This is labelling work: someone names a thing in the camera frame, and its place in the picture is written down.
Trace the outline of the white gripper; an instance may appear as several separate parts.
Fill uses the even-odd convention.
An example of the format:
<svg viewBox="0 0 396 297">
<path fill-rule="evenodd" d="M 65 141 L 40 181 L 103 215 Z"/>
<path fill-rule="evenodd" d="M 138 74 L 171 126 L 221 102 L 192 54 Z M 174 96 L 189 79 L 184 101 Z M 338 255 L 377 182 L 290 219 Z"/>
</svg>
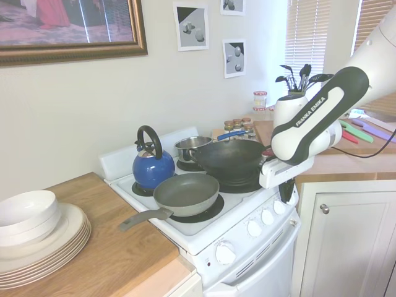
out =
<svg viewBox="0 0 396 297">
<path fill-rule="evenodd" d="M 297 205 L 299 201 L 297 184 L 293 185 L 293 178 L 312 168 L 314 157 L 308 158 L 299 165 L 288 165 L 285 162 L 268 157 L 262 164 L 259 184 L 265 189 L 278 186 L 281 201 L 290 205 Z"/>
</svg>

